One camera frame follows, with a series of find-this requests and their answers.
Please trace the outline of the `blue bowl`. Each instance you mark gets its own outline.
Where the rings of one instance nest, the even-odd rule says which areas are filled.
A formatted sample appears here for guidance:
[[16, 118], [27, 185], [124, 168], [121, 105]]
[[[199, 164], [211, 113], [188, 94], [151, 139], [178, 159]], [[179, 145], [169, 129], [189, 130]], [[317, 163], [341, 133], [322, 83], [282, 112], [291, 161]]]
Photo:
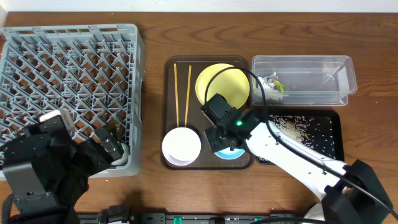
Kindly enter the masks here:
[[241, 157], [245, 153], [244, 149], [233, 149], [231, 148], [226, 148], [220, 151], [215, 152], [215, 155], [219, 157], [220, 159], [224, 160], [235, 160], [239, 157]]

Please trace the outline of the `green snack wrapper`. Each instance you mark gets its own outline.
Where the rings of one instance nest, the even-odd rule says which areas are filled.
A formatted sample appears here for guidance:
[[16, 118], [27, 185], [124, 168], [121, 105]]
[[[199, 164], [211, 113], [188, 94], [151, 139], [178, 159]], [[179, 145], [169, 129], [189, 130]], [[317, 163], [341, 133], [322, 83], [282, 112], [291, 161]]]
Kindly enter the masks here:
[[278, 81], [277, 79], [274, 79], [272, 84], [274, 85], [274, 89], [280, 91], [281, 93], [283, 93], [284, 90], [284, 85]]

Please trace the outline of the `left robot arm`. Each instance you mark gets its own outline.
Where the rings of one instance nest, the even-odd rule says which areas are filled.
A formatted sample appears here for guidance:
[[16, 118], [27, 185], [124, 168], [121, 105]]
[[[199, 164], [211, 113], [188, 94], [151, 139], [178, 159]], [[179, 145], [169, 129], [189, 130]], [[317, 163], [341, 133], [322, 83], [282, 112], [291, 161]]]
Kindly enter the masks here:
[[12, 189], [2, 204], [2, 222], [79, 223], [74, 206], [88, 190], [89, 177], [122, 158], [122, 143], [109, 128], [95, 130], [97, 141], [81, 143], [65, 128], [24, 131], [1, 146], [2, 171]]

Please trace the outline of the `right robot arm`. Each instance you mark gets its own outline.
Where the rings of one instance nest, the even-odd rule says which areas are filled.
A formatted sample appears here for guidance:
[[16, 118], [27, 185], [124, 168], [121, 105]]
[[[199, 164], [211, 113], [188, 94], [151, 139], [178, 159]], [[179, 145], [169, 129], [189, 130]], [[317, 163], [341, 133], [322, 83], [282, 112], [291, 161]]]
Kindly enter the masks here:
[[280, 131], [267, 113], [230, 106], [202, 106], [212, 122], [211, 141], [249, 151], [271, 161], [310, 189], [320, 200], [302, 223], [382, 223], [397, 216], [374, 170], [361, 160], [352, 165], [324, 156]]

